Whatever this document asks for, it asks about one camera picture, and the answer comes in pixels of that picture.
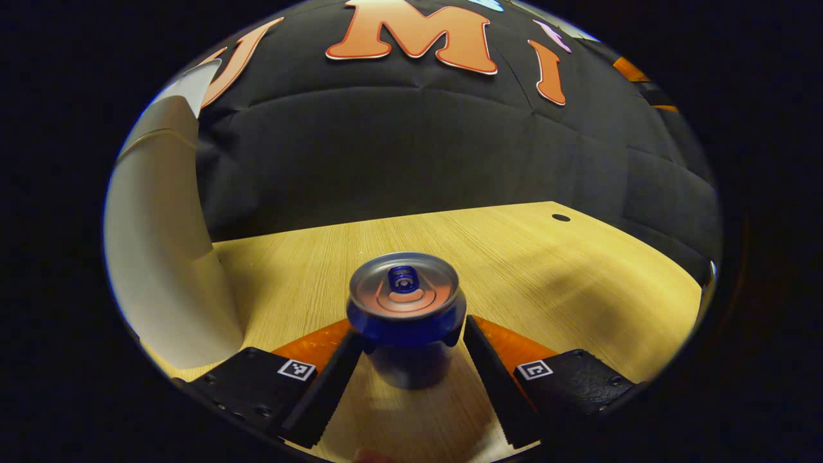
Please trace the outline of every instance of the orange letter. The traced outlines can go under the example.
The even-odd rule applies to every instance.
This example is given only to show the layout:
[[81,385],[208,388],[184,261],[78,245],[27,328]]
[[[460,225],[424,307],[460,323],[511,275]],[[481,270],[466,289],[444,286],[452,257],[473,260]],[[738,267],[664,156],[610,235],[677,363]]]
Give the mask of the orange letter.
[[497,64],[489,58],[486,25],[489,20],[458,7],[443,7],[423,16],[403,0],[349,0],[355,8],[343,41],[326,50],[331,59],[381,58],[392,46],[380,40],[386,26],[400,47],[419,58],[441,35],[446,46],[437,50],[437,59],[449,66],[482,74],[496,74]]
[[[226,91],[229,86],[237,80],[237,77],[243,72],[245,69],[246,64],[249,63],[249,58],[251,58],[252,53],[254,53],[254,49],[257,48],[257,44],[260,42],[260,39],[266,34],[266,31],[277,24],[278,22],[283,21],[283,18],[277,18],[274,21],[267,22],[266,24],[258,27],[255,30],[252,30],[248,34],[240,37],[237,40],[237,49],[235,50],[234,54],[231,55],[231,59],[229,59],[229,63],[226,65],[226,68],[223,70],[223,73],[217,77],[217,79],[212,82],[211,85],[208,86],[208,90],[206,90],[206,96],[203,97],[203,104],[200,106],[201,108],[205,108],[212,101],[216,100],[218,96],[222,95],[224,91]],[[212,56],[204,59],[202,61],[203,64],[206,61],[212,61],[214,58],[220,56],[224,51],[226,51],[226,47],[223,47]]]
[[537,52],[537,63],[540,65],[540,81],[537,83],[537,92],[544,98],[558,105],[565,105],[565,95],[560,89],[560,70],[558,63],[560,58],[551,50],[534,40],[529,40],[528,44]]

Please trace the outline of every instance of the can lid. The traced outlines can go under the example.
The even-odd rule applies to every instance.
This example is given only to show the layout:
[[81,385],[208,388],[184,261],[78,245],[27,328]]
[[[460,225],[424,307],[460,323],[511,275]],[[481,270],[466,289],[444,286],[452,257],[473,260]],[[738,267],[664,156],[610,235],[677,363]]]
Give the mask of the can lid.
[[395,252],[361,265],[351,276],[349,291],[354,304],[371,315],[412,320],[448,307],[458,285],[457,272],[445,260]]

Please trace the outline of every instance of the blue can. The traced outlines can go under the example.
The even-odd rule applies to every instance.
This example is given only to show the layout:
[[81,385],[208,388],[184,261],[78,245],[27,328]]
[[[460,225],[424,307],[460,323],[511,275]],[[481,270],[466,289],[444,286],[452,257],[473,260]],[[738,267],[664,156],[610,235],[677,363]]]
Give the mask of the blue can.
[[354,272],[349,291],[346,315],[384,381],[422,389],[446,376],[466,317],[449,263],[419,252],[382,255]]

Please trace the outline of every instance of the letter m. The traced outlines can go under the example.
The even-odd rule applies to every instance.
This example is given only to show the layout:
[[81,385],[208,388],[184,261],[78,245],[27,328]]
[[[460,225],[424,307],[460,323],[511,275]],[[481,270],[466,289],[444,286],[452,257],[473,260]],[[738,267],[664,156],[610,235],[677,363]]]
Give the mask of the letter m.
[[489,58],[485,17],[458,7],[443,7],[423,16],[404,0],[349,0],[355,8],[349,30],[339,44],[326,50],[331,59],[381,58],[392,46],[380,40],[385,26],[400,47],[412,58],[419,58],[443,34],[446,46],[437,50],[437,59],[449,66],[482,74],[497,73]]

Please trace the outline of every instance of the wooden table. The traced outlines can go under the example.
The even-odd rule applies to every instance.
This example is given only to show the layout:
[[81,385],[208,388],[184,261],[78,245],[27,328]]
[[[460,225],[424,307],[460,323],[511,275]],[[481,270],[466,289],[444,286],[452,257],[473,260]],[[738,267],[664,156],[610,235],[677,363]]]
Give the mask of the wooden table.
[[[634,382],[651,379],[672,358],[700,304],[697,282],[665,255],[552,202],[344,223],[215,247],[235,291],[244,347],[267,351],[345,318],[355,269],[401,250],[447,260],[460,275],[469,314],[556,352],[587,349]],[[214,367],[178,371],[146,350],[185,380]],[[462,342],[447,378],[423,391],[386,386],[361,356],[309,452],[350,461],[358,447],[398,463],[482,463],[516,453]]]

